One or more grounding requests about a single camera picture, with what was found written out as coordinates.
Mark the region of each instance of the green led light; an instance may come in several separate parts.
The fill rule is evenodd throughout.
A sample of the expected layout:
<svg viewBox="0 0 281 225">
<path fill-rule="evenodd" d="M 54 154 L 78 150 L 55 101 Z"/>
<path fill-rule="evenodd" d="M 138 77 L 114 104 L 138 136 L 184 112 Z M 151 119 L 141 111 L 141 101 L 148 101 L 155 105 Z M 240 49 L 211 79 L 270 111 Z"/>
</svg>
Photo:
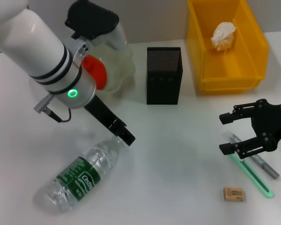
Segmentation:
<svg viewBox="0 0 281 225">
<path fill-rule="evenodd" d="M 78 91 L 76 89 L 71 89 L 67 92 L 67 95 L 70 97 L 70 98 L 74 98 L 78 95 Z"/>
</svg>

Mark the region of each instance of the crumpled paper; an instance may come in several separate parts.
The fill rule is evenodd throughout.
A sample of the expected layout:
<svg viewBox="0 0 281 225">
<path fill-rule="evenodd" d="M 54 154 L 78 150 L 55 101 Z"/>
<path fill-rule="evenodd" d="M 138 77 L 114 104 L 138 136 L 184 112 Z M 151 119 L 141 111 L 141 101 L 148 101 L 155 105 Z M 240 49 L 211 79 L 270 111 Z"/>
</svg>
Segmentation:
<svg viewBox="0 0 281 225">
<path fill-rule="evenodd" d="M 211 38 L 212 44 L 217 51 L 227 50 L 231 48 L 236 27 L 231 22 L 220 23 L 214 31 Z"/>
</svg>

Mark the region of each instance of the yellow bin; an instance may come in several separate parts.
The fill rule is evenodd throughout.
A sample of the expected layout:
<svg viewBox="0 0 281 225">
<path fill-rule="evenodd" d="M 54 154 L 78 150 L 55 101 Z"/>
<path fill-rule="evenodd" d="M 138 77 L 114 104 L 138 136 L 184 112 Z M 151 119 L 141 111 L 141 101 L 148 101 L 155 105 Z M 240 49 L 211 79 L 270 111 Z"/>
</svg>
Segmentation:
<svg viewBox="0 0 281 225">
<path fill-rule="evenodd" d="M 268 43 L 245 0 L 188 0 L 187 43 L 197 89 L 207 94 L 252 89 L 264 79 Z M 235 25 L 231 49 L 216 51 L 211 37 L 222 22 Z"/>
</svg>

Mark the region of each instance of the black mesh pen holder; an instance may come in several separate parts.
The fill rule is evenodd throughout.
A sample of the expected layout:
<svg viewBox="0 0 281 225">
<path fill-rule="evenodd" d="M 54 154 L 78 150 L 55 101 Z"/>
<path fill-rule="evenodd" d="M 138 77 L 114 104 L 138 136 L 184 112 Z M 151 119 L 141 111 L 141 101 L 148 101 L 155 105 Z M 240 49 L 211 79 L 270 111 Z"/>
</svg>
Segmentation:
<svg viewBox="0 0 281 225">
<path fill-rule="evenodd" d="M 181 48 L 147 48 L 147 105 L 177 105 L 182 74 Z"/>
</svg>

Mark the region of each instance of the red object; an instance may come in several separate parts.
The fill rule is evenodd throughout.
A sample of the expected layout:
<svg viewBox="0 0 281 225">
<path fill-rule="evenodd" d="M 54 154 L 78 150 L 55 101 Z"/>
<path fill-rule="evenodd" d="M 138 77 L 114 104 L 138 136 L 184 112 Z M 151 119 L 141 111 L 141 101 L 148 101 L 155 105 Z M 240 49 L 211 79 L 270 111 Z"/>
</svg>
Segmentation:
<svg viewBox="0 0 281 225">
<path fill-rule="evenodd" d="M 102 90 L 107 82 L 107 72 L 104 64 L 95 57 L 88 55 L 83 59 L 82 66 L 96 81 L 97 89 Z"/>
</svg>

